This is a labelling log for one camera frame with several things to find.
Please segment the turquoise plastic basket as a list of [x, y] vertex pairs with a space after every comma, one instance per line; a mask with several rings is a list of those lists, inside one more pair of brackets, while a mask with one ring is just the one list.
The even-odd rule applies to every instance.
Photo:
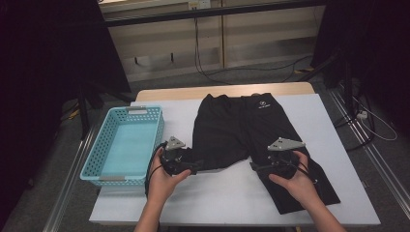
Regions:
[[148, 164], [162, 142], [164, 120], [159, 105], [113, 107], [80, 173], [96, 186], [141, 186]]

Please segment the person's right hand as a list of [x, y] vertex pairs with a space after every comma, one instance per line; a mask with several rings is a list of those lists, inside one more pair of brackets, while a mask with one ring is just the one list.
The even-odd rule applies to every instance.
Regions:
[[305, 207], [306, 204], [320, 202], [312, 180], [307, 176], [307, 156], [299, 151], [294, 151], [293, 154], [299, 159], [298, 168], [293, 177], [291, 179], [285, 179], [276, 174], [270, 174], [269, 179], [285, 188], [303, 207]]

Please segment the white wall socket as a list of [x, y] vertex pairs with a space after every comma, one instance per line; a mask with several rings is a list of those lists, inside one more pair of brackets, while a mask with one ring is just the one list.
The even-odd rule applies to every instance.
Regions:
[[211, 0], [190, 0], [188, 6], [190, 10], [210, 9]]

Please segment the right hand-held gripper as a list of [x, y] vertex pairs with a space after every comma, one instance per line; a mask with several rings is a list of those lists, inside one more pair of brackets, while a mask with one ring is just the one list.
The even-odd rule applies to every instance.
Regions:
[[294, 152], [305, 147], [305, 142], [279, 137], [267, 147], [269, 152], [268, 163], [259, 165], [251, 162], [250, 167], [261, 176], [275, 174], [284, 179], [291, 179], [298, 170], [300, 163], [299, 157]]

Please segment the person's left hand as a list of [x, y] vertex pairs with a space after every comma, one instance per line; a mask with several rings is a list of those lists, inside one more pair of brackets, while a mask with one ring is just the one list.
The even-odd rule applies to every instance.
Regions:
[[160, 157], [162, 152], [163, 148], [156, 151], [149, 169], [147, 196], [149, 205], [163, 206], [177, 185], [190, 175], [190, 171], [185, 170], [178, 175], [170, 176], [161, 165]]

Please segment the black pants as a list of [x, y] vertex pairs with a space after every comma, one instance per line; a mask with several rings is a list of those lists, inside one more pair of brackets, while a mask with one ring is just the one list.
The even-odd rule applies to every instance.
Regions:
[[291, 177], [297, 166], [294, 154], [268, 150], [280, 137], [301, 139], [271, 94], [240, 98], [207, 95], [199, 105], [192, 147], [184, 160], [201, 161], [203, 170], [212, 170], [247, 159], [258, 166], [269, 166], [271, 158], [278, 157], [274, 169]]

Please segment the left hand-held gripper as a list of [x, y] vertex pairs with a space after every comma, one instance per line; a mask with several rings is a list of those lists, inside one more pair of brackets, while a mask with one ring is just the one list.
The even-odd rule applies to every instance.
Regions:
[[163, 145], [160, 157], [161, 165], [165, 172], [171, 176], [189, 170], [191, 175], [196, 175], [202, 167], [203, 161], [188, 161], [186, 144], [171, 136]]

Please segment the narrow black curtain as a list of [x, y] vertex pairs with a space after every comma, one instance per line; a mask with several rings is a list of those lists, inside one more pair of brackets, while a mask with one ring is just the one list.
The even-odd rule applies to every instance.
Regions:
[[328, 0], [311, 65], [339, 50], [363, 90], [410, 133], [410, 0]]

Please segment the light wooden table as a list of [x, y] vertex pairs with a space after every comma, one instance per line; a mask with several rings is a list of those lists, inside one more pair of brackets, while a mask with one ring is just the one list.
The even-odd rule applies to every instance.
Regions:
[[208, 94], [213, 96], [241, 97], [264, 93], [271, 93], [273, 96], [305, 95], [314, 94], [314, 90], [308, 82], [187, 87], [143, 90], [137, 94], [135, 100], [137, 102], [179, 101], [203, 99]]

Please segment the beige cabinet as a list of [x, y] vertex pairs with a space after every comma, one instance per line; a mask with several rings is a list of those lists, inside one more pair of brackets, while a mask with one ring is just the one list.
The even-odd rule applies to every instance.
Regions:
[[[99, 0], [105, 19], [191, 11], [190, 0]], [[211, 8], [279, 0], [211, 0]], [[128, 81], [286, 61], [313, 52], [323, 6], [111, 27]]]

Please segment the wide black curtain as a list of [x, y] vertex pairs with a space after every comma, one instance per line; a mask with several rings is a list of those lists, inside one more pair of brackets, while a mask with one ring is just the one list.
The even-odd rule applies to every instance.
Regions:
[[0, 0], [0, 227], [43, 162], [64, 102], [130, 89], [100, 0]]

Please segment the white table cover board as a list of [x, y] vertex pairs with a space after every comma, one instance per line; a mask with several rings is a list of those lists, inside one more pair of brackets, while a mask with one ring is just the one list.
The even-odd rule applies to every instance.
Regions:
[[[345, 226], [380, 223], [351, 160], [317, 94], [277, 96], [311, 158], [331, 182], [338, 204], [328, 209]], [[89, 220], [103, 225], [134, 225], [146, 202], [143, 187], [103, 187]], [[282, 215], [247, 160], [223, 170], [189, 176], [167, 200], [163, 225], [311, 225], [308, 213]]]

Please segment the black tripod stand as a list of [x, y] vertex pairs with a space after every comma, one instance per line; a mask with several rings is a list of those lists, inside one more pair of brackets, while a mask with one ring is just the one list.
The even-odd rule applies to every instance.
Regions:
[[122, 102], [133, 102], [133, 99], [131, 97], [128, 97], [123, 93], [114, 91], [95, 81], [80, 82], [78, 84], [77, 102], [82, 126], [82, 139], [85, 138], [86, 134], [90, 130], [87, 105], [90, 105], [94, 109], [102, 108], [104, 102], [101, 94], [108, 94], [109, 96]]
[[353, 90], [352, 90], [352, 69], [351, 63], [348, 58], [342, 53], [335, 53], [321, 63], [317, 68], [314, 68], [312, 72], [304, 75], [299, 79], [299, 82], [308, 82], [318, 74], [324, 72], [329, 67], [334, 66], [336, 63], [341, 63], [343, 66], [342, 80], [344, 82], [344, 92], [343, 99], [345, 102], [345, 107], [352, 111], [354, 108], [353, 103]]

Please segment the aluminium floor rail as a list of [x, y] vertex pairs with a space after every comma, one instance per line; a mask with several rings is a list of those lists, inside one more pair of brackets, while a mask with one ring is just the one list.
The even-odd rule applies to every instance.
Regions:
[[50, 215], [48, 216], [48, 219], [45, 223], [43, 232], [58, 232], [66, 209], [73, 195], [75, 184], [79, 179], [82, 165], [86, 159], [87, 152], [90, 149], [93, 137], [94, 133], [91, 130], [89, 130], [81, 138], [69, 173], [51, 209]]
[[381, 152], [370, 140], [371, 132], [366, 132], [366, 128], [360, 119], [356, 119], [347, 113], [347, 109], [344, 106], [345, 101], [342, 98], [341, 93], [338, 91], [331, 91], [329, 95], [335, 102], [342, 118], [347, 122], [350, 130], [360, 142], [359, 147], [365, 151], [365, 154], [369, 157], [371, 163], [378, 171], [403, 213], [410, 219], [410, 192], [398, 179], [392, 168], [382, 157]]

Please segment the black horizontal bar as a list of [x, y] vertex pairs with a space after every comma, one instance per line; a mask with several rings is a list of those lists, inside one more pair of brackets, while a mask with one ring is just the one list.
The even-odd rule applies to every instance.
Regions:
[[135, 24], [163, 22], [171, 20], [182, 20], [220, 15], [237, 15], [267, 11], [289, 10], [306, 7], [325, 6], [328, 0], [280, 0], [274, 3], [261, 3], [243, 6], [220, 7], [205, 10], [191, 10], [166, 14], [149, 14], [141, 16], [126, 16], [107, 19], [105, 27], [117, 27]]

